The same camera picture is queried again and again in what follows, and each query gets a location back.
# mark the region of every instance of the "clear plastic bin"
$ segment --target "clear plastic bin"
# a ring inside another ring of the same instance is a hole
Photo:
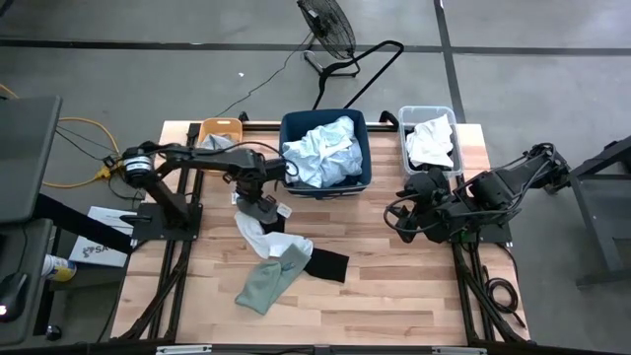
[[[407,151],[405,150],[405,130],[414,129],[414,126],[418,123],[423,123],[434,118],[439,118],[444,114],[447,114],[447,120],[452,127],[452,143],[454,144],[454,150],[452,151],[451,158],[454,161],[454,167],[449,171],[444,171],[443,174],[446,178],[453,178],[462,174],[462,155],[460,152],[460,144],[457,139],[456,132],[456,117],[451,108],[445,106],[404,106],[398,111],[398,131],[401,137],[401,157],[403,158],[403,174],[406,177],[414,174],[425,173],[422,171],[414,171],[410,167],[409,158],[407,157]]]

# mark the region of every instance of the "wooden table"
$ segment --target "wooden table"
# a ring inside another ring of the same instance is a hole
[[[166,121],[160,143],[183,143],[189,123]],[[465,178],[487,170],[481,126],[461,124],[457,132]],[[245,140],[277,146],[278,133],[247,132]],[[350,261],[346,283],[320,280],[303,272],[265,316],[234,303],[248,273],[261,259],[236,227],[232,187],[216,174],[205,175],[201,201],[204,219],[188,266],[177,342],[466,343],[450,246],[434,244],[422,235],[405,244],[383,221],[385,206],[403,186],[398,136],[371,133],[370,144],[373,181],[359,195],[317,201],[293,197],[282,188],[274,192],[273,183],[266,185],[268,193],[294,210],[286,224],[287,233],[310,238],[317,248],[349,255]],[[175,190],[177,172],[165,182]],[[127,330],[154,296],[164,248],[164,242],[150,242],[131,255],[112,336]],[[503,277],[518,287],[511,260],[502,250],[482,245],[480,256],[491,277]],[[471,306],[478,334],[482,334],[477,302]],[[162,329],[170,311],[168,299]],[[506,320],[527,338],[527,330],[513,317],[506,316]]]

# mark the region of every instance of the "blue basket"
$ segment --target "blue basket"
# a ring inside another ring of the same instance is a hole
[[[355,122],[355,138],[357,138],[362,150],[362,173],[357,177],[347,177],[340,183],[324,188],[294,187],[292,183],[286,183],[285,186],[289,193],[323,199],[358,193],[366,189],[371,183],[373,171],[368,129],[364,115],[356,109],[318,109],[285,114],[280,124],[279,149],[282,150],[283,143],[301,140],[308,131],[324,124],[333,123],[344,115],[349,116]]]

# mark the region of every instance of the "gray floor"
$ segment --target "gray floor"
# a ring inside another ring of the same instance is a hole
[[[359,43],[392,38],[440,44],[431,0],[339,2]],[[625,0],[445,0],[444,5],[453,45],[631,46],[626,21],[631,3]],[[2,36],[38,38],[298,44],[307,33],[291,0],[18,0],[0,19]],[[0,48],[0,83],[25,97],[62,96],[63,115],[102,122],[124,149],[157,139],[166,119],[213,116],[279,68],[288,54]],[[320,107],[343,106],[388,57],[367,58],[356,80],[329,81]],[[611,140],[629,135],[630,64],[631,57],[456,56],[466,120],[483,125],[495,165],[549,141],[576,166]],[[276,120],[285,112],[311,108],[316,91],[316,74],[296,55],[273,82],[228,115],[246,110],[252,119]],[[376,120],[383,109],[450,104],[442,54],[407,53],[354,107]],[[106,143],[92,127],[68,127]],[[107,153],[79,143],[96,154]],[[46,179],[81,180],[98,166],[56,140]],[[116,188],[132,193],[122,184]],[[46,191],[82,211],[93,204],[129,207],[103,183]],[[586,291],[574,286],[577,277],[603,265],[571,191],[555,197],[531,192],[511,226],[532,338],[547,345],[631,353],[631,283]],[[62,298],[57,318],[66,336],[61,341],[94,341],[116,287]]]

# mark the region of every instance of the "small orange bin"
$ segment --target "small orange bin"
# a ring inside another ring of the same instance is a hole
[[[244,126],[237,118],[207,118],[201,123],[199,128],[199,136],[197,137],[197,146],[206,139],[209,134],[228,135],[230,140],[235,143],[241,142],[244,136]],[[208,171],[210,173],[220,173],[217,171]]]

